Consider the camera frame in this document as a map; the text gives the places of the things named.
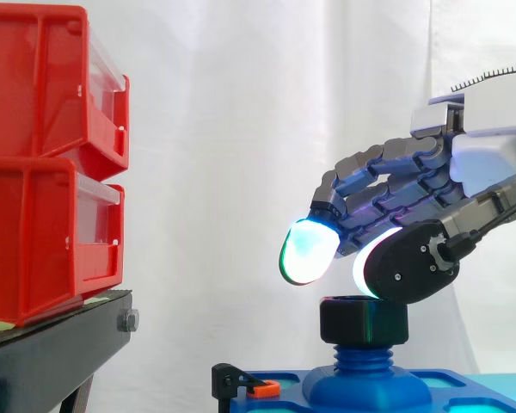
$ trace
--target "red storage drawer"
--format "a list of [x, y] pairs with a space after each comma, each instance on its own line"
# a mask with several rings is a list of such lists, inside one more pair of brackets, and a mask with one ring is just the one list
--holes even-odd
[[0, 4], [0, 156], [128, 167], [128, 89], [77, 6]]
[[0, 321], [24, 325], [122, 282], [124, 192], [63, 158], [0, 158]]

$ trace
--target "metal bolt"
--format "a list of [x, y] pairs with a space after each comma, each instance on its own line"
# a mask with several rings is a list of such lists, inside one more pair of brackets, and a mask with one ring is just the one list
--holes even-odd
[[139, 326], [139, 311], [130, 309], [123, 314], [121, 330], [126, 333], [133, 333]]

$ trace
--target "blue tray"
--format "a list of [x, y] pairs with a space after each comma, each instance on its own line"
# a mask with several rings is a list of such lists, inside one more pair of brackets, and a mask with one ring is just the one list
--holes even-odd
[[[450, 370], [409, 371], [428, 384], [433, 402], [397, 413], [516, 413], [516, 374], [476, 375], [470, 379]], [[231, 402], [231, 413], [365, 413], [308, 404], [302, 393], [302, 382], [308, 373], [253, 372], [259, 379], [279, 381], [281, 396], [256, 400], [247, 398], [244, 388], [239, 389]]]

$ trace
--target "white curtain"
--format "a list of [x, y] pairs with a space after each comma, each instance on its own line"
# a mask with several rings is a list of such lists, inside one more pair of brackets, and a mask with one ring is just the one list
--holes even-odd
[[[331, 363], [318, 303], [357, 293], [353, 258], [288, 285], [277, 260], [290, 223], [336, 161], [408, 136], [433, 91], [516, 64], [509, 1], [79, 3], [132, 81], [131, 165], [112, 181], [126, 188], [123, 287], [141, 314], [95, 376], [90, 413], [215, 411], [218, 362]], [[410, 306], [398, 365], [475, 373], [475, 354], [481, 370], [516, 370], [504, 364], [516, 360], [516, 225], [499, 233], [464, 263], [458, 300], [448, 287]]]

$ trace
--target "cyan light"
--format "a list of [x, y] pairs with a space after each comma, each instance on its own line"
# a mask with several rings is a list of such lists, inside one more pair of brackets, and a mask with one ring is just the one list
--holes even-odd
[[291, 227], [286, 236], [279, 257], [279, 269], [293, 284], [315, 281], [327, 271], [339, 243], [335, 230], [302, 219]]
[[375, 294], [372, 293], [365, 281], [364, 268], [367, 258], [369, 257], [369, 254], [371, 254], [371, 252], [377, 245], [382, 243], [387, 237], [389, 237], [392, 234], [395, 234], [399, 230], [401, 230], [400, 227], [390, 228], [387, 232], [383, 233], [382, 235], [379, 235], [370, 243], [368, 243], [363, 249], [361, 249], [361, 251], [358, 253], [358, 256], [355, 257], [355, 261], [353, 261], [352, 271], [353, 280], [355, 281], [355, 284], [358, 286], [359, 290], [364, 295], [368, 295], [369, 297], [373, 297], [374, 299], [378, 298]]

